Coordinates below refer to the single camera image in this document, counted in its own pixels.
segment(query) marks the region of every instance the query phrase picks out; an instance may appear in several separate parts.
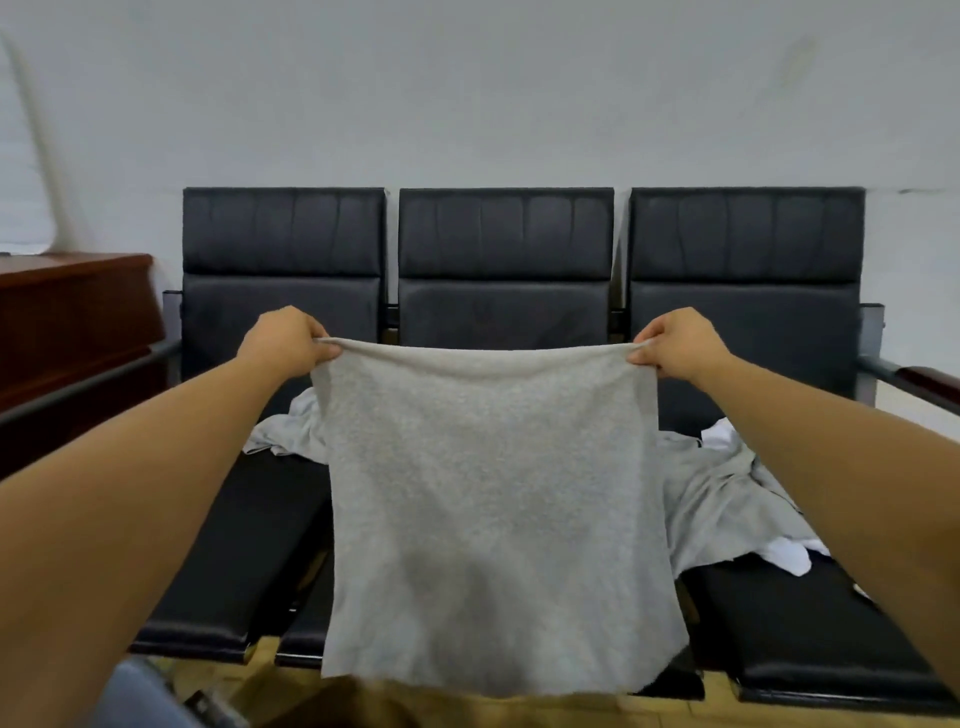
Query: tan floor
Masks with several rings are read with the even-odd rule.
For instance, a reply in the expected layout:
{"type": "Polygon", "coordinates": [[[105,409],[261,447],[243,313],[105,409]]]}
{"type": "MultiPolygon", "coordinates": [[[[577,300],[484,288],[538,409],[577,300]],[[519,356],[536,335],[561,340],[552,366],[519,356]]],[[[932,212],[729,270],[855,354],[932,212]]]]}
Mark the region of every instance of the tan floor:
{"type": "MultiPolygon", "coordinates": [[[[273,665],[276,639],[260,641],[249,664],[220,665],[186,660],[157,660],[173,679],[178,696],[214,689],[255,726],[309,701],[321,686],[319,672],[273,665]]],[[[826,726],[827,728],[960,728],[960,718],[894,716],[740,703],[720,673],[704,677],[707,699],[684,702],[630,696],[585,695],[568,698],[491,700],[418,691],[390,684],[370,686],[399,703],[422,726],[523,725],[544,728],[631,726],[631,728],[708,728],[709,726],[826,726]]]]}

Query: wooden armrest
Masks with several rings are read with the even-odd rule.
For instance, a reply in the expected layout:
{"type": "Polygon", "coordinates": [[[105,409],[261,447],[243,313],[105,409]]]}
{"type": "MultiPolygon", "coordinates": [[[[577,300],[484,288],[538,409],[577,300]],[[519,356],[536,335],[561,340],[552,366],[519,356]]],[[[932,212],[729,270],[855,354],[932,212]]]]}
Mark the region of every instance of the wooden armrest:
{"type": "Polygon", "coordinates": [[[902,367],[879,356],[861,355],[857,363],[880,381],[960,415],[960,377],[931,367],[902,367]]]}

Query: metal bar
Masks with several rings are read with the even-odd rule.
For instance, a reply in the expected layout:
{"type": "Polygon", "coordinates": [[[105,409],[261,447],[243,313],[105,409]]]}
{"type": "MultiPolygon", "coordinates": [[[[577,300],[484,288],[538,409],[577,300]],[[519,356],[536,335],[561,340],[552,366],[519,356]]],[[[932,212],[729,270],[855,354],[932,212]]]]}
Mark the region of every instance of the metal bar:
{"type": "MultiPolygon", "coordinates": [[[[858,354],[880,356],[880,342],[883,339],[883,314],[885,308],[881,303],[860,304],[860,341],[857,347],[858,354]]],[[[876,379],[865,373],[856,376],[856,390],[854,398],[876,406],[876,379]]]]}
{"type": "Polygon", "coordinates": [[[21,417],[26,417],[27,415],[38,412],[41,409],[46,409],[52,404],[67,400],[74,395],[79,395],[81,392],[92,389],[98,384],[103,384],[105,381],[117,379],[119,376],[123,376],[129,372],[135,372],[137,369],[141,369],[148,364],[153,364],[155,361],[165,359],[170,354],[180,350],[180,339],[175,339],[172,341],[165,339],[157,342],[156,344],[151,344],[150,350],[150,353],[146,354],[145,356],[141,356],[139,359],[128,361],[126,364],[121,364],[119,367],[114,367],[113,369],[108,369],[98,375],[90,376],[81,381],[74,382],[73,384],[68,384],[65,387],[61,387],[56,392],[51,392],[50,394],[43,395],[42,397],[37,397],[35,400],[24,402],[16,407],[11,407],[5,412],[0,412],[0,425],[6,425],[7,423],[14,422],[15,420],[19,420],[21,417]]]}
{"type": "Polygon", "coordinates": [[[894,364],[892,361],[881,359],[879,356],[869,356],[868,354],[861,354],[858,356],[856,363],[859,366],[860,371],[876,377],[876,379],[879,381],[884,381],[893,387],[897,387],[897,389],[901,390],[902,392],[913,395],[920,400],[928,401],[930,404],[934,404],[941,409],[945,409],[951,414],[960,416],[960,404],[948,400],[946,397],[941,397],[935,392],[931,392],[925,387],[915,384],[912,381],[904,379],[900,374],[900,370],[904,369],[904,367],[900,366],[899,364],[894,364]]]}

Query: black leather chair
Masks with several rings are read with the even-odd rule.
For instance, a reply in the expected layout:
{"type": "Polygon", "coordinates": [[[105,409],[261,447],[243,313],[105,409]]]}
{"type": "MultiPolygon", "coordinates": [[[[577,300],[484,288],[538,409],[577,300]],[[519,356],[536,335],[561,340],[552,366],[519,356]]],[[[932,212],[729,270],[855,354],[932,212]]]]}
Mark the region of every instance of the black leather chair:
{"type": "MultiPolygon", "coordinates": [[[[264,311],[294,305],[333,335],[376,341],[384,307],[382,189],[187,189],[182,375],[236,353],[264,311]]],[[[264,415],[285,412],[288,382],[264,415]]],[[[243,662],[286,626],[297,581],[331,538],[329,471],[240,455],[132,651],[243,662]]]]}
{"type": "MultiPolygon", "coordinates": [[[[611,189],[401,190],[399,343],[447,349],[606,344],[611,189]]],[[[333,559],[283,636],[282,665],[316,666],[332,607],[333,559]]],[[[703,697],[685,653],[652,694],[703,697]]]]}
{"type": "MultiPolygon", "coordinates": [[[[734,353],[852,397],[857,371],[864,192],[860,189],[635,189],[631,334],[694,306],[734,353]]],[[[720,411],[660,384],[660,427],[699,435],[720,411]]],[[[743,700],[956,712],[924,659],[833,561],[792,576],[756,556],[684,577],[701,638],[743,700]]]]}

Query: chair backrest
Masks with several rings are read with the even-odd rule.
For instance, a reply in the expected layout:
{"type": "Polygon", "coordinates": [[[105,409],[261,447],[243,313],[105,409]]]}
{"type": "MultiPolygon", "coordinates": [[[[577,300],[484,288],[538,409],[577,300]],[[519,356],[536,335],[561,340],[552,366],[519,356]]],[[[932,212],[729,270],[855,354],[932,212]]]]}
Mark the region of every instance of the chair backrest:
{"type": "MultiPolygon", "coordinates": [[[[384,304],[383,189],[183,192],[182,376],[232,358],[257,317],[293,305],[334,336],[376,341],[384,304]]],[[[309,386],[284,385],[265,415],[309,386]]]]}
{"type": "Polygon", "coordinates": [[[607,342],[612,189],[404,189],[399,212],[401,344],[607,342]]]}
{"type": "MultiPolygon", "coordinates": [[[[693,306],[737,355],[852,397],[863,213],[862,189],[635,189],[631,336],[693,306]]],[[[699,434],[721,416],[690,385],[661,383],[662,429],[699,434]]]]}

